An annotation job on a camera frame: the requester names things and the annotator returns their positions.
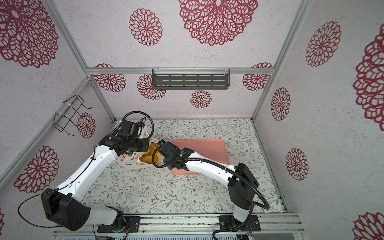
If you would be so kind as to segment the white floral paper bag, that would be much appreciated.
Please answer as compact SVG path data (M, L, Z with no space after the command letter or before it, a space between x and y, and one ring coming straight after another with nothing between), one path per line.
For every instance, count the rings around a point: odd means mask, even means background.
M150 145L146 152L133 152L132 154L123 154L116 159L116 162L128 170L153 166L151 157L154 150L159 147L159 140L151 137L149 143Z

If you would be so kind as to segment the yellow bread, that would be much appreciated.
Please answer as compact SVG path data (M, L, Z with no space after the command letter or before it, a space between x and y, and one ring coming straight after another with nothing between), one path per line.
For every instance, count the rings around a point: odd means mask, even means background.
M152 156L154 156L154 160L155 160L155 163L157 165L161 165L163 164L163 159L164 157L159 153L159 152L155 152L155 150L159 147L160 145L158 143L151 143L150 146L149 146L149 149L147 152L145 152L141 157L140 157L140 161L143 162L143 163L146 163L146 164L150 164L152 165Z

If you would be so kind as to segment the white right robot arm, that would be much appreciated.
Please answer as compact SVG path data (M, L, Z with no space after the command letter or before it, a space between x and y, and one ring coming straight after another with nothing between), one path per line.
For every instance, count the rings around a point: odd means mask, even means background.
M233 219L239 223L246 221L259 183L250 169L239 163L236 166L210 160L192 149L180 149L171 142L163 140L157 152L164 159L158 168L195 172L218 181L228 188L230 199L235 206Z

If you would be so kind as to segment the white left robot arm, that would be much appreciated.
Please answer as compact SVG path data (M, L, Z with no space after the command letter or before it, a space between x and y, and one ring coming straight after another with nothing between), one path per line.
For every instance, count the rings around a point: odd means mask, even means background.
M107 135L94 148L91 156L56 189L47 188L42 196L46 218L70 231L83 226L99 225L111 232L126 227L123 211L113 207L88 207L82 201L99 175L120 155L146 152L150 138L120 138Z

